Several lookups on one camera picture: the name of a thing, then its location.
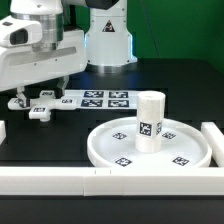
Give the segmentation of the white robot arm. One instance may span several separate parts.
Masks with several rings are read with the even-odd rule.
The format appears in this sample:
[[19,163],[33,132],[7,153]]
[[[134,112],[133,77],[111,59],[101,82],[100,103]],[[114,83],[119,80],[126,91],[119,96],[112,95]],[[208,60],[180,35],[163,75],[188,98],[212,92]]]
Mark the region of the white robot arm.
[[[90,9],[88,31],[64,27],[66,5]],[[15,89],[22,108],[31,105],[27,85],[57,78],[61,97],[71,74],[114,73],[136,62],[127,0],[11,0],[0,20],[0,92]]]

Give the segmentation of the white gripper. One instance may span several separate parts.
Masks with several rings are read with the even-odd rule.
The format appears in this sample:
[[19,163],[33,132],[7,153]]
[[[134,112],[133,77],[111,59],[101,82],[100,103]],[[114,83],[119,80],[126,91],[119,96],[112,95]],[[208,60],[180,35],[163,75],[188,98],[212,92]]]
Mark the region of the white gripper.
[[21,108],[30,106],[24,86],[61,77],[56,87],[56,97],[61,98],[69,82],[67,75],[81,72],[87,65],[82,30],[65,32],[58,47],[47,51],[34,48],[43,37],[38,21],[12,16],[0,20],[0,92],[18,87]]

